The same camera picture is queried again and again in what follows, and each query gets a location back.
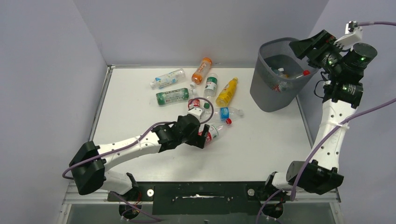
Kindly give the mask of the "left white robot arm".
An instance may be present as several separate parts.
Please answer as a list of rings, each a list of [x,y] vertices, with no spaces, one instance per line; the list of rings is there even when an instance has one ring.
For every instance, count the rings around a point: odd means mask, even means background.
[[[65,173],[71,172],[80,195],[99,189],[124,195],[137,187],[131,173],[118,173],[112,168],[129,160],[175,149],[187,144],[204,148],[209,125],[202,125],[192,114],[179,116],[177,121],[158,122],[143,134],[119,142],[95,145],[84,143],[69,163]]]

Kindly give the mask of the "red label water bottle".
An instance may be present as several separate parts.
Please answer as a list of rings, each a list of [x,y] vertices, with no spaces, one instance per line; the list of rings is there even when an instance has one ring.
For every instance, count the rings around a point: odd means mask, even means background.
[[[190,99],[188,101],[188,110],[191,110],[193,108],[199,108],[200,104],[201,104],[200,99],[197,98]]]

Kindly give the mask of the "clear bottle green label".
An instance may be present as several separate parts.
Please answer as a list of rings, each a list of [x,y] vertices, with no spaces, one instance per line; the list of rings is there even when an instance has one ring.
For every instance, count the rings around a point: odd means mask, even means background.
[[[218,84],[218,75],[216,73],[208,74],[204,89],[204,98],[212,98],[216,94]]]

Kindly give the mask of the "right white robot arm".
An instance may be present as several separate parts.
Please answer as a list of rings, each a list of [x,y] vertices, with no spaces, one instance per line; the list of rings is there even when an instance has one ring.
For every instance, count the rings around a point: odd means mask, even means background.
[[[361,79],[377,50],[362,43],[361,26],[347,26],[344,36],[336,38],[322,30],[317,35],[292,41],[290,48],[298,59],[323,69],[322,120],[310,154],[305,161],[293,161],[286,172],[273,172],[263,185],[263,194],[275,199],[283,191],[303,189],[324,194],[339,187],[344,177],[339,174],[339,155],[348,130],[347,119],[355,115],[363,95]]]

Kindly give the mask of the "yellow juice bottle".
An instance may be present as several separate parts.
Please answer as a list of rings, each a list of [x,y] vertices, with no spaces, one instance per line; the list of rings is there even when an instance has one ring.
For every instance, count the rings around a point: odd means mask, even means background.
[[[234,77],[227,83],[227,85],[223,88],[223,90],[220,92],[220,94],[216,98],[215,103],[217,106],[219,106],[219,107],[228,106],[228,104],[230,103],[230,101],[232,100],[232,98],[235,94],[237,84],[238,84],[237,77]]]

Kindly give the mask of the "green label tea bottle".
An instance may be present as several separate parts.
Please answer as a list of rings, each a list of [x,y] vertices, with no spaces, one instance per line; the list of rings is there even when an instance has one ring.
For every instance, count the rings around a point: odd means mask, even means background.
[[[193,98],[197,91],[195,89],[180,88],[171,91],[163,91],[156,94],[156,101],[159,106],[166,106],[179,102],[185,102]]]

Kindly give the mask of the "orange drink bottle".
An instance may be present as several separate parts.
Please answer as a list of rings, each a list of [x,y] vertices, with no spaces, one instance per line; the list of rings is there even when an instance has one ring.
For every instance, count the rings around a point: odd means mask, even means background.
[[[190,87],[196,88],[197,85],[201,84],[203,79],[209,73],[212,67],[212,60],[208,57],[202,59],[199,67],[191,76]]]

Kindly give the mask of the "clear bottle blue white label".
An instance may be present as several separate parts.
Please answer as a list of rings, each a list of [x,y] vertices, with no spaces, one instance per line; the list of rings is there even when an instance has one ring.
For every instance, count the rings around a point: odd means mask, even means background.
[[[155,77],[154,80],[149,83],[149,85],[152,89],[163,89],[185,80],[186,73],[184,69],[177,69],[170,73]]]

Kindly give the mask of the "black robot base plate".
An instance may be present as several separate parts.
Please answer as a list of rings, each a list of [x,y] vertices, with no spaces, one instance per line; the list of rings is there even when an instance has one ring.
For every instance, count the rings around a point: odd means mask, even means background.
[[[130,203],[150,205],[153,215],[257,215],[280,217],[290,197],[264,181],[254,182],[138,182],[137,187],[117,197],[108,194],[108,201],[120,202],[124,212]]]

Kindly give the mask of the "red label bottle front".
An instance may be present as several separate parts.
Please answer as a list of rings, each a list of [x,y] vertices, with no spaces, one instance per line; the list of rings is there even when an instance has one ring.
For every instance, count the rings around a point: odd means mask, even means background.
[[[272,69],[272,71],[278,75],[279,77],[287,80],[295,80],[301,77],[305,77],[311,74],[309,70],[304,70],[302,75],[288,75],[284,72],[284,68],[279,68],[279,69]],[[272,90],[275,90],[276,92],[283,92],[283,91],[288,91],[293,88],[292,82],[285,82],[283,80],[278,80],[275,85],[271,88]]]

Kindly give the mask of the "red label bottle red cap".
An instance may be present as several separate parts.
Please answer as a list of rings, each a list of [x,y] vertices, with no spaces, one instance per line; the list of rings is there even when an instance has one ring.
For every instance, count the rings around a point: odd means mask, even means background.
[[[219,137],[222,137],[228,131],[228,129],[230,129],[231,124],[231,119],[206,123],[206,125],[209,126],[209,131],[205,140],[205,147],[210,145]]]

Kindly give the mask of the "grey mesh waste bin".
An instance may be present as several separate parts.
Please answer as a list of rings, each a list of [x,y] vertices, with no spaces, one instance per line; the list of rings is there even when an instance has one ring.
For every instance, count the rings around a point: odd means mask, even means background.
[[[250,86],[250,94],[257,106],[265,112],[274,112],[288,106],[305,87],[318,69],[300,60],[289,44],[296,38],[285,37],[260,46]]]

